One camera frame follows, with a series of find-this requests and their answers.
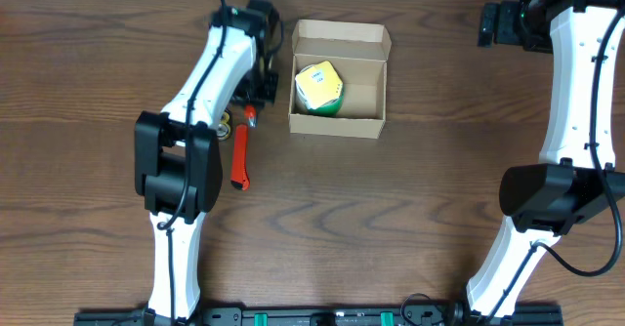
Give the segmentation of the orange utility knife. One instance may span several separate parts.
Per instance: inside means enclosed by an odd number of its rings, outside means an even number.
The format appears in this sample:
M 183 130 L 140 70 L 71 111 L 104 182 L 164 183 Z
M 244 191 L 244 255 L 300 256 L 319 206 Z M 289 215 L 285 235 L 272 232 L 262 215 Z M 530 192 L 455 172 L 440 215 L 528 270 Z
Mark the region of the orange utility knife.
M 248 134 L 249 127 L 246 124 L 236 126 L 230 170 L 230 183 L 234 188 L 243 191 L 247 190 L 250 186 L 250 179 L 246 168 Z

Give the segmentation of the cardboard box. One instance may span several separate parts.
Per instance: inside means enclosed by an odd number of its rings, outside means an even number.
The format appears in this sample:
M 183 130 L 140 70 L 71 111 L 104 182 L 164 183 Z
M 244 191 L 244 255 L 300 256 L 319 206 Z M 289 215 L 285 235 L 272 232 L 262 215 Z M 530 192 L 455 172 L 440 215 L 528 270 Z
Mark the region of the cardboard box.
M 386 122 L 388 59 L 392 48 L 382 24 L 299 20 L 292 34 L 293 65 L 288 108 L 295 134 L 377 139 Z M 344 83 L 342 107 L 333 117 L 309 114 L 295 76 L 306 66 L 330 61 Z

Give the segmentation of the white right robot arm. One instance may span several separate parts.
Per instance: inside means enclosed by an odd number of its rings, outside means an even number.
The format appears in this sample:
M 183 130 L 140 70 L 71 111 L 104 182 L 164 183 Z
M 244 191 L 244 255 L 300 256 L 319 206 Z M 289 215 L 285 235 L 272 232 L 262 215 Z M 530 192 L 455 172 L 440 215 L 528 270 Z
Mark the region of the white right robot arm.
M 532 271 L 577 224 L 612 215 L 614 266 L 624 246 L 611 107 L 624 0 L 516 0 L 484 5 L 478 43 L 519 46 L 553 57 L 550 114 L 533 165 L 508 169 L 499 187 L 503 220 L 483 265 L 448 312 L 451 325 L 515 325 Z

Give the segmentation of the yellow sticky note pad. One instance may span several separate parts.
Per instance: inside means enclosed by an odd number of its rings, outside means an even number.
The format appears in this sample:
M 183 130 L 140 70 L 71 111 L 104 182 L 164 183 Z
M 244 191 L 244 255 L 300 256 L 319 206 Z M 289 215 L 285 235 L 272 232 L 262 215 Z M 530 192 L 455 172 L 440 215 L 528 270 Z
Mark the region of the yellow sticky note pad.
M 341 91 L 344 92 L 344 83 L 330 61 L 311 64 L 303 68 L 295 76 L 297 96 L 303 104 L 310 102 L 313 107 L 319 107 L 336 99 Z

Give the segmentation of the green tape roll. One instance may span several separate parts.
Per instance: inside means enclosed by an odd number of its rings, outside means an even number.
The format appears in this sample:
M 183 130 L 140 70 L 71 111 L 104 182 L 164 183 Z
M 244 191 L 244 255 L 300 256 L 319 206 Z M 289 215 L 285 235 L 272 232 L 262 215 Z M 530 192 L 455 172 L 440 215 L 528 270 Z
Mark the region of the green tape roll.
M 336 99 L 329 101 L 325 103 L 324 105 L 321 105 L 319 107 L 313 107 L 313 105 L 310 102 L 305 102 L 305 106 L 309 114 L 312 114 L 315 116 L 333 117 L 338 113 L 338 111 L 342 107 L 343 100 L 344 100 L 344 92 L 341 91 L 339 93 L 339 96 Z

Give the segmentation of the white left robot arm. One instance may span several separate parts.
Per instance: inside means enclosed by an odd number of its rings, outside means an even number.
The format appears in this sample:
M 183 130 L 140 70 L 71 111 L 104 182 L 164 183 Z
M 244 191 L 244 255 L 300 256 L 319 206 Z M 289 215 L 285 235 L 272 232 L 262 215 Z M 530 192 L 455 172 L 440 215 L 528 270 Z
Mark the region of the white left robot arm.
M 271 39 L 282 30 L 278 10 L 267 0 L 222 5 L 180 92 L 136 121 L 135 191 L 145 201 L 155 243 L 142 325 L 201 321 L 197 267 L 203 222 L 223 183 L 219 131 L 230 120 L 230 104 L 255 111 L 274 102 L 278 74 L 271 63 L 279 48 Z

